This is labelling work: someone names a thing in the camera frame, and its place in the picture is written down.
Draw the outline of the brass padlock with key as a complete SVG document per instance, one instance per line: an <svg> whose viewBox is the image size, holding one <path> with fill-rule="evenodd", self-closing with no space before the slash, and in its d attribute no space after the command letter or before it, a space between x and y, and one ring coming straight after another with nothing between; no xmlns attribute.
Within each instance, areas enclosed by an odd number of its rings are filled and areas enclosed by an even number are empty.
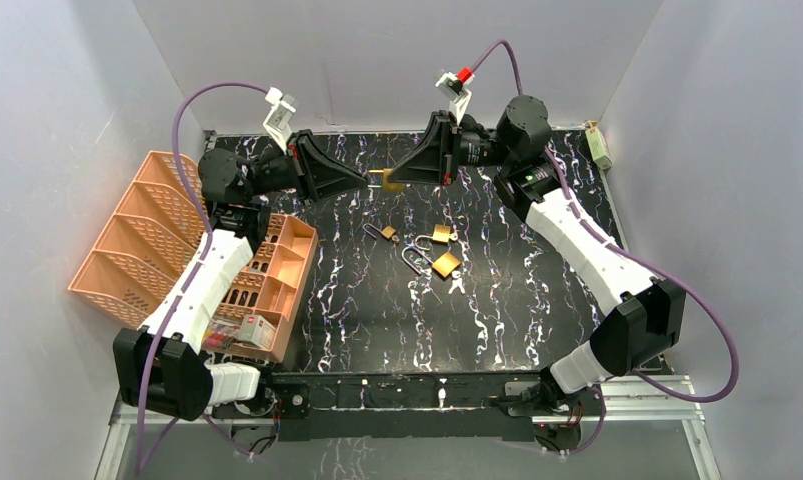
<svg viewBox="0 0 803 480"><path fill-rule="evenodd" d="M370 169L367 171L367 180L369 181L368 187L371 189L379 189L391 194L399 194L404 191L405 185L403 183L393 182L390 179L392 173L391 168Z"/></svg>
<svg viewBox="0 0 803 480"><path fill-rule="evenodd" d="M392 226L377 227L371 223L366 223L363 225L363 230L367 235L375 240L378 238L383 238L384 240L395 244L400 242L398 231Z"/></svg>

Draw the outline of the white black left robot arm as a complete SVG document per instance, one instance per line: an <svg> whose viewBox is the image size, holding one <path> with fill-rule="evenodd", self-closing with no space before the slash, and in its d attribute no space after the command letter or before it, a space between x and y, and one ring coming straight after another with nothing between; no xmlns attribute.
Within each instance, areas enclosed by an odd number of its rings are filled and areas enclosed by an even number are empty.
<svg viewBox="0 0 803 480"><path fill-rule="evenodd" d="M135 330L113 342L121 400L184 420L210 406L237 403L252 416L271 411L274 387L254 366L207 365L203 335L237 275L265 240L270 209L260 196L292 190L315 203L367 188L367 177L328 156L313 133L301 130L264 155L249 159L215 148L200 159L198 177L207 212L199 248L162 303Z"/></svg>

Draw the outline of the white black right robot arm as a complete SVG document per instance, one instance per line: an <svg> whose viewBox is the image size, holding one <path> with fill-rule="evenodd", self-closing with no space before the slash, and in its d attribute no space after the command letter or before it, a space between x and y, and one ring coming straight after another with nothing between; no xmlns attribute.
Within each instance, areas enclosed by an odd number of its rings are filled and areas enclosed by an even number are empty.
<svg viewBox="0 0 803 480"><path fill-rule="evenodd" d="M462 167L497 168L493 184L504 206L589 287L604 316L589 339L544 367L537 385L493 402L505 410L530 406L564 414L586 389L625 376L674 346L685 293L627 258L596 225L547 151L552 135L545 104L529 95L512 98L493 129L436 111L388 179L448 186Z"/></svg>

